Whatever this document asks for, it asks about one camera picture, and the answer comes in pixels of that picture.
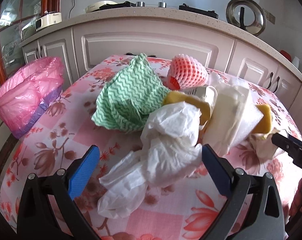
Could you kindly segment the white pan on stove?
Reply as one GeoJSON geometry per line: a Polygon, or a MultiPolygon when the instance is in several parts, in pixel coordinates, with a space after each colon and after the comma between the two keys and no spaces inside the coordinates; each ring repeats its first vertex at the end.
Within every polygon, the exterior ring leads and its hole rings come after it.
{"type": "Polygon", "coordinates": [[[110,5],[114,5],[114,4],[117,4],[116,2],[114,1],[99,1],[99,2],[96,2],[94,4],[91,4],[89,6],[87,6],[85,8],[85,13],[90,13],[90,12],[94,12],[94,11],[97,11],[99,10],[99,8],[103,5],[106,5],[106,4],[110,4],[110,5]]]}

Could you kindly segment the green zigzag cleaning cloth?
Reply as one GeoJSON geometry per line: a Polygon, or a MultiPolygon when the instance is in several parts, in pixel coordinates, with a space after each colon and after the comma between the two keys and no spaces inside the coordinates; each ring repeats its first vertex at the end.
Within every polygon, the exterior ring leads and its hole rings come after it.
{"type": "Polygon", "coordinates": [[[151,68],[146,54],[141,53],[104,85],[91,120],[109,130],[141,131],[150,113],[162,106],[169,92],[151,68]]]}

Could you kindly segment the steel pot lid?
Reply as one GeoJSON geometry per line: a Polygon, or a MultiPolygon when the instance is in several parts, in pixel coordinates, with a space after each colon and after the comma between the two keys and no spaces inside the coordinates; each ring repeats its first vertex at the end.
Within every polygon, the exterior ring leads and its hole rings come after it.
{"type": "Polygon", "coordinates": [[[254,0],[230,0],[226,7],[226,20],[254,36],[266,28],[263,8],[254,0]]]}

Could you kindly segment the crumpled white plastic bag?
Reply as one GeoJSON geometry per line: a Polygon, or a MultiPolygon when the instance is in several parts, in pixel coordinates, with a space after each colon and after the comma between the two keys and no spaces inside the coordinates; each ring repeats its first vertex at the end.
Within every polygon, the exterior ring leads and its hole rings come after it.
{"type": "Polygon", "coordinates": [[[148,187],[167,187],[192,174],[202,162],[200,116],[199,108],[184,101],[152,112],[141,134],[142,149],[129,152],[99,178],[107,191],[98,201],[98,214],[128,217],[148,187]]]}

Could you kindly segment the pink lined trash bin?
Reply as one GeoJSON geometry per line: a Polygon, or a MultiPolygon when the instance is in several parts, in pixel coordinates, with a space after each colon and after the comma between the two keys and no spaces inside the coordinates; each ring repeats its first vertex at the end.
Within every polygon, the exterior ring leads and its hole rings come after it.
{"type": "Polygon", "coordinates": [[[62,59],[47,56],[26,64],[0,87],[0,119],[16,139],[60,96],[63,72],[62,59]]]}

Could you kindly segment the wall power socket right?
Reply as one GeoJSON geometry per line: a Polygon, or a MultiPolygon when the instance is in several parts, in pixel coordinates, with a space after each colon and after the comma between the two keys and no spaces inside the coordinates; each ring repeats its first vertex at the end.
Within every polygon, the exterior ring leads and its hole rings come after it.
{"type": "Polygon", "coordinates": [[[271,22],[272,24],[275,24],[275,22],[276,22],[276,17],[275,17],[273,14],[271,14],[269,11],[267,11],[267,10],[264,9],[264,8],[263,8],[263,13],[264,13],[266,19],[267,19],[269,22],[271,22]]]}

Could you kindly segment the red bowl on counter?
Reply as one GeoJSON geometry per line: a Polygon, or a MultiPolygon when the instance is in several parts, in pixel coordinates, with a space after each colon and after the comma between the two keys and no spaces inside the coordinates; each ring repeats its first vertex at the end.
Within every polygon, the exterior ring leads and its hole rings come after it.
{"type": "Polygon", "coordinates": [[[287,51],[284,51],[284,50],[281,50],[280,53],[290,62],[292,62],[292,57],[291,55],[287,52],[287,51]]]}

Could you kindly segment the crushed white paper cup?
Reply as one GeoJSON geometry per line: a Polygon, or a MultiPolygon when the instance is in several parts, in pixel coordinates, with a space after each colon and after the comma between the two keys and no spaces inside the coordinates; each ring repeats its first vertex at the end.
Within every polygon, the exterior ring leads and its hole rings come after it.
{"type": "Polygon", "coordinates": [[[182,89],[181,92],[193,97],[197,97],[201,101],[208,103],[210,109],[209,117],[212,116],[216,98],[218,96],[218,92],[213,86],[190,87],[182,89]]]}

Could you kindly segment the white small kitchen appliance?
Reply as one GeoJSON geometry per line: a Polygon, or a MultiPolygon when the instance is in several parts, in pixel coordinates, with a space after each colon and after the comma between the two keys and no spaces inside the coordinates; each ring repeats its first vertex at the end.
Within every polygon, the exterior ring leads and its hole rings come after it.
{"type": "Polygon", "coordinates": [[[35,29],[36,31],[40,31],[60,22],[62,22],[62,14],[60,12],[48,12],[36,20],[35,29]]]}

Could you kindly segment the wooden framed glass door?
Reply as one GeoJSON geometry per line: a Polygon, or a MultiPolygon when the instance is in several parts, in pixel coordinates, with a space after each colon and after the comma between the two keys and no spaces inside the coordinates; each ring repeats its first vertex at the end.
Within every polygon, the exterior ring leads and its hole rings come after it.
{"type": "Polygon", "coordinates": [[[35,33],[35,21],[59,10],[60,0],[0,2],[0,84],[25,64],[19,44],[35,33]]]}

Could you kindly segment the pink floral tablecloth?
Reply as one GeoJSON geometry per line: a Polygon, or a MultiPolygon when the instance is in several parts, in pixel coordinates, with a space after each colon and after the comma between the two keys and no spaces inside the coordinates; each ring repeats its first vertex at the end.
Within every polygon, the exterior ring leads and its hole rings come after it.
{"type": "Polygon", "coordinates": [[[14,239],[284,239],[302,135],[266,88],[177,55],[113,55],[24,137],[0,189],[14,239]]]}

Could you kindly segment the white ceramic jug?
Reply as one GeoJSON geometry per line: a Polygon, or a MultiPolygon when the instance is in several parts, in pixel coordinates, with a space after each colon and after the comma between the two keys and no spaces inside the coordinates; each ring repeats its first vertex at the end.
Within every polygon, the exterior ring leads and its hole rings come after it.
{"type": "Polygon", "coordinates": [[[294,57],[293,60],[292,60],[292,64],[298,68],[299,67],[299,58],[298,57],[294,57]]]}

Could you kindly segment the white kitchen base cabinets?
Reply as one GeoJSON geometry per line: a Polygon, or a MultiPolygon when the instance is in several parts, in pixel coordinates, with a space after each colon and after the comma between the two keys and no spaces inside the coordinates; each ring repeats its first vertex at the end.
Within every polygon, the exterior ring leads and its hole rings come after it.
{"type": "Polygon", "coordinates": [[[186,54],[274,92],[302,134],[302,73],[261,39],[221,20],[177,9],[109,9],[51,25],[20,47],[27,62],[61,57],[68,86],[114,54],[186,54]]]}

